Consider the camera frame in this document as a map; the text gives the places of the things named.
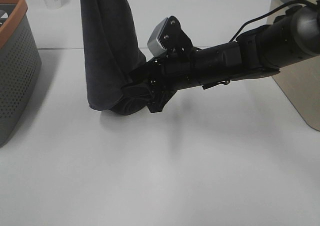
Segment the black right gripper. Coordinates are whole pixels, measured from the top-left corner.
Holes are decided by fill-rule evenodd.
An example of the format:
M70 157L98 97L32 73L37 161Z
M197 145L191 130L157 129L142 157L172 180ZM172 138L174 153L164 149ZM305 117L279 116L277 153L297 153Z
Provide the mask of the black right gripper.
M147 103L151 113L162 112L177 90L227 85L243 68L237 42L198 49L174 16L168 17L168 31L167 51L133 70L130 73L132 83L121 88L126 96L156 93Z

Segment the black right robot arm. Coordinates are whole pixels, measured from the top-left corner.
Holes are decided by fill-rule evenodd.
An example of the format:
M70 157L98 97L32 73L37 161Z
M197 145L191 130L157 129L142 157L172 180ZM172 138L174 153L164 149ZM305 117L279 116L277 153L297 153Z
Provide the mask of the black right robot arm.
M194 47L176 17L164 19L154 30L163 52L130 72L124 96L160 112L181 89L204 89L232 81L270 77L286 67L320 54L320 6L305 0L282 5L285 13L271 25L238 30L225 44Z

